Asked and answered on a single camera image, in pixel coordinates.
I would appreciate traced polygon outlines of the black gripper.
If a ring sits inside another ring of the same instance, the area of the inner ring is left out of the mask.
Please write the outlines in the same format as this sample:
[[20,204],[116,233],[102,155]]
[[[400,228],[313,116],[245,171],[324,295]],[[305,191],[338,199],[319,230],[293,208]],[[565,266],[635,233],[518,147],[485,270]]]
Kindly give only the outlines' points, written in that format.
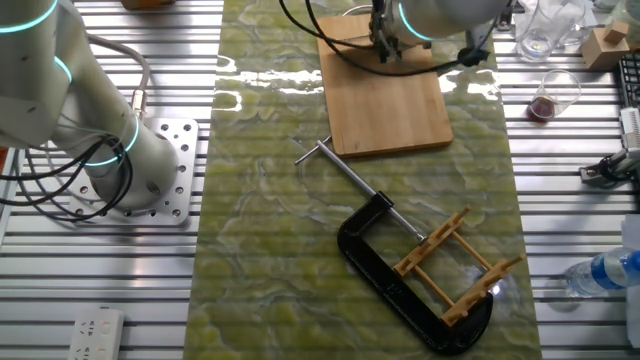
[[396,62],[401,61],[401,53],[398,36],[394,29],[398,18],[399,0],[373,0],[370,13],[369,29],[370,40],[375,49],[378,49],[379,60],[385,64],[390,55]]

